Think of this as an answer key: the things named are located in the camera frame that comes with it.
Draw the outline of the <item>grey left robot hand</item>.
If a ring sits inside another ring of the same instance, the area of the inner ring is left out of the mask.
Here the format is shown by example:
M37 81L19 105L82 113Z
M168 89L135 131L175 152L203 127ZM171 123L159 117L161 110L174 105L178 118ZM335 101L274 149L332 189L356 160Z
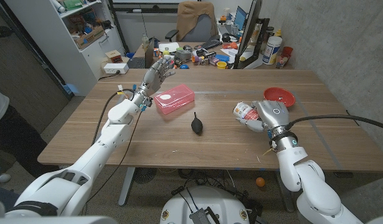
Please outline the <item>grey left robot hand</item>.
M151 96L156 93L160 88L163 81L176 72L168 72L172 69L174 64L166 58L161 58L146 71L143 81L138 88L138 93L144 96Z

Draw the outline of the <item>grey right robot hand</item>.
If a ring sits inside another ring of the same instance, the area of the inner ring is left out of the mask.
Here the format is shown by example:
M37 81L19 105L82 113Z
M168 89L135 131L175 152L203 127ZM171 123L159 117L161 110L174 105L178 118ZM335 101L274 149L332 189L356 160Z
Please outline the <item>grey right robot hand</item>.
M284 103L279 101L253 101L252 107L257 110L259 120L237 118L239 123L255 132L270 130L274 135L286 132L285 126L289 123L289 112Z

